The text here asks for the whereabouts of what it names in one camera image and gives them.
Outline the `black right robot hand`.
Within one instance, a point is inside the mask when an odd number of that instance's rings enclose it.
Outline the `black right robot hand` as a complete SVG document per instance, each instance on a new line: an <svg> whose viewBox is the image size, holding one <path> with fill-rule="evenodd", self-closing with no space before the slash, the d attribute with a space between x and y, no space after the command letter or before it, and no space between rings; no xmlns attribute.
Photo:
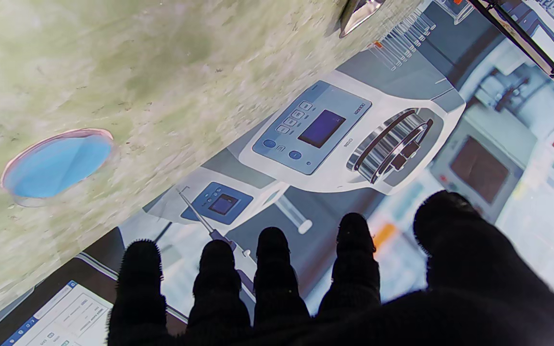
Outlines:
<svg viewBox="0 0 554 346"><path fill-rule="evenodd" d="M161 256L140 239L125 251L110 312L109 346L554 346L554 291L514 245L459 193L429 196L414 216L427 255L424 289L380 301L366 219L340 222L330 289L317 314L299 294L285 234L259 234L253 319L229 244L204 246L183 333L166 327Z"/></svg>

